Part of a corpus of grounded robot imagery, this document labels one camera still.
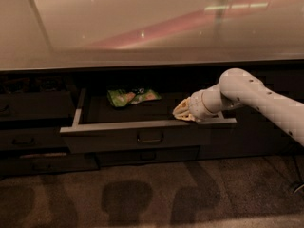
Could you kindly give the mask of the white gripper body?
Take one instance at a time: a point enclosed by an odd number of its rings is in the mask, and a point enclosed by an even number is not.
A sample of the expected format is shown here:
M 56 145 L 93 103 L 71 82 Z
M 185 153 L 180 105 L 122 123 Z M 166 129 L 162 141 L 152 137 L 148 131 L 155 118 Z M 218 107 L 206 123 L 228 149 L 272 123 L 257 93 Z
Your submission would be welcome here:
M 194 92 L 189 99 L 189 113 L 195 122 L 214 117 L 203 102 L 203 90 Z

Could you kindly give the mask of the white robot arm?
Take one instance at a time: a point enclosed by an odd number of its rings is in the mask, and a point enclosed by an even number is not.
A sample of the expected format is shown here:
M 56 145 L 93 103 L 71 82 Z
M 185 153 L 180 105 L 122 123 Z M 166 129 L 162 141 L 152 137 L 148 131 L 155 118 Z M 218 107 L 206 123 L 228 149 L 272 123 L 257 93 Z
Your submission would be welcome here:
M 177 120 L 201 122 L 225 110 L 250 106 L 304 145 L 304 104 L 273 92 L 249 72 L 232 68 L 216 85 L 194 92 L 173 110 Z

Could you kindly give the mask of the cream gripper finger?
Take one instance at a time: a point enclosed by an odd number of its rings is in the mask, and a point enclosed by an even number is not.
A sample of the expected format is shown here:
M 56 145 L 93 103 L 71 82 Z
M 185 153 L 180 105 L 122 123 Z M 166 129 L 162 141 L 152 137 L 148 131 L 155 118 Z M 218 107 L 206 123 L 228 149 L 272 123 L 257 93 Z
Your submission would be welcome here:
M 189 111 L 190 98 L 183 99 L 173 110 L 174 114 L 183 114 Z
M 181 112 L 181 113 L 174 113 L 173 116 L 177 120 L 181 120 L 181 121 L 186 121 L 186 122 L 197 122 L 198 121 L 198 119 L 188 111 Z

